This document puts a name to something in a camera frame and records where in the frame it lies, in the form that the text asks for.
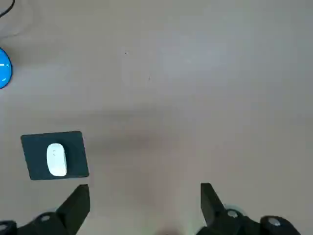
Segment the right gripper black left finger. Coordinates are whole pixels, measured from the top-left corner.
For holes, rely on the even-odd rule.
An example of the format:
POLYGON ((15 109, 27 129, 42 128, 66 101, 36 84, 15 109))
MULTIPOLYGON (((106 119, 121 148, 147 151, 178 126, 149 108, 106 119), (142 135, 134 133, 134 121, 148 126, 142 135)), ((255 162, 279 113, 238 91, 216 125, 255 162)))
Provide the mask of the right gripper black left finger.
POLYGON ((87 184, 79 185, 55 211, 47 211, 21 227, 13 220, 0 222, 2 235, 75 235, 90 212, 87 184))

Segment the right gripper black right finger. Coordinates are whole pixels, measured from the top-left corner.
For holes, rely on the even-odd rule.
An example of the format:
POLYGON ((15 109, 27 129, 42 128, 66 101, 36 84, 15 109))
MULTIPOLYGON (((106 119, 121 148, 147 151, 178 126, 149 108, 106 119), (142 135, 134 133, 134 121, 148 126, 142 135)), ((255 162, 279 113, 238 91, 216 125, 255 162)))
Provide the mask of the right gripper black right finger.
POLYGON ((227 209, 210 183, 201 184, 201 211, 206 222, 199 235, 298 235, 288 220, 273 215, 259 222, 236 209, 227 209))

